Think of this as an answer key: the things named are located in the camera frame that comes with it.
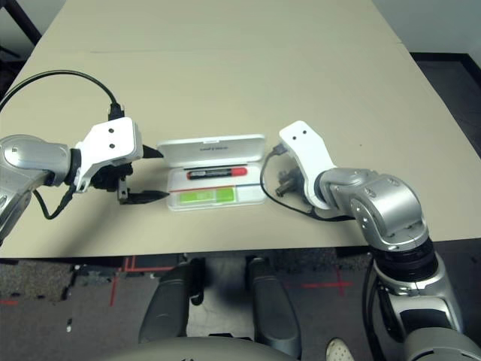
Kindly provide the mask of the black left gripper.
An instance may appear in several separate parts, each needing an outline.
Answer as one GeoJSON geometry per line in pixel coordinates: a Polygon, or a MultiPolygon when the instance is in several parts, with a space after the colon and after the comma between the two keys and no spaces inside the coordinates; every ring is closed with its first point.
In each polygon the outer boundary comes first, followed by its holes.
{"type": "MultiPolygon", "coordinates": [[[[143,146],[144,159],[163,158],[157,149],[143,146]]],[[[92,177],[92,187],[98,190],[115,192],[121,205],[144,205],[168,197],[168,193],[158,190],[144,190],[140,193],[129,193],[126,178],[133,173],[131,163],[123,165],[106,165],[92,177]]]]}

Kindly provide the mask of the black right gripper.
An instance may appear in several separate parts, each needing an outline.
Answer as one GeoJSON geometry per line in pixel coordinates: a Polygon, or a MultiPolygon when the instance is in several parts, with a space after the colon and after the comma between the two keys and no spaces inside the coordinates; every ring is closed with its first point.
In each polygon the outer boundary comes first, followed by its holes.
{"type": "Polygon", "coordinates": [[[284,197],[287,193],[304,194],[304,176],[299,168],[290,171],[281,171],[278,174],[279,186],[275,193],[279,197],[284,197]]]}

